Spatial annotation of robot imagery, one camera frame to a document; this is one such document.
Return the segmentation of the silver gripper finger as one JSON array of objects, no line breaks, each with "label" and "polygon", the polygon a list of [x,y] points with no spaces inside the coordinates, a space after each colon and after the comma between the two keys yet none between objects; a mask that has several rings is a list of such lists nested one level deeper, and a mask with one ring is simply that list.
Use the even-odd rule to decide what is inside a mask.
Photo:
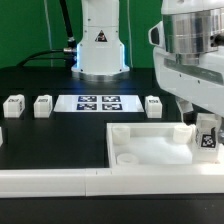
[{"label": "silver gripper finger", "polygon": [[224,145],[224,118],[223,117],[221,117],[221,120],[220,120],[220,127],[218,130],[217,136],[218,136],[218,142]]},{"label": "silver gripper finger", "polygon": [[175,100],[180,111],[181,121],[187,125],[194,124],[196,115],[192,103],[179,97],[176,97]]}]

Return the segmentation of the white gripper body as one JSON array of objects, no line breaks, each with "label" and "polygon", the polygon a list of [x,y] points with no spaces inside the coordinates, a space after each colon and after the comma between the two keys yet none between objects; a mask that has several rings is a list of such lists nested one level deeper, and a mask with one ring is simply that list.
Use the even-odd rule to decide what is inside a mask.
[{"label": "white gripper body", "polygon": [[165,50],[163,22],[148,31],[154,46],[153,60],[161,89],[224,117],[224,46],[201,54],[198,66],[176,63],[175,54]]}]

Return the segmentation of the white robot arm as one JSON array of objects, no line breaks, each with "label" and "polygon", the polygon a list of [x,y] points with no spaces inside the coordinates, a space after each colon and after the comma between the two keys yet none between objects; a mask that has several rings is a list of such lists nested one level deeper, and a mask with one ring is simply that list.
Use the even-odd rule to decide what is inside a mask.
[{"label": "white robot arm", "polygon": [[[82,0],[83,37],[75,77],[113,80],[129,67],[119,39],[119,0]],[[219,117],[211,132],[224,144],[224,0],[163,0],[148,31],[161,89]]]}]

